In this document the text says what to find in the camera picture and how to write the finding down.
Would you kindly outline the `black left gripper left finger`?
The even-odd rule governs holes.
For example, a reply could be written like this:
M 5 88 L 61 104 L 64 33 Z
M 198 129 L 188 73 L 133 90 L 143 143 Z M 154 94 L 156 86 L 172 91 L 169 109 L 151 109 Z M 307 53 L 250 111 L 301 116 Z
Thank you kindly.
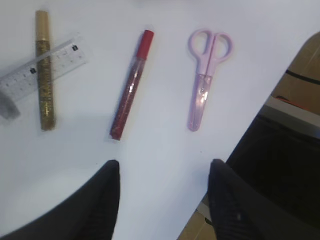
M 3 240 L 110 240 L 120 203 L 120 164 L 107 161 L 55 208 Z

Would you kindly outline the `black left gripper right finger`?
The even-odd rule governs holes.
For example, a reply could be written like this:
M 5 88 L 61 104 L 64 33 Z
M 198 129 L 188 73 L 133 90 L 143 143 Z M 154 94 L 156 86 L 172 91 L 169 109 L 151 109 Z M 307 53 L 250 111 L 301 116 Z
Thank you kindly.
M 207 196 L 218 240 L 318 240 L 319 229 L 257 193 L 221 159 L 210 164 Z

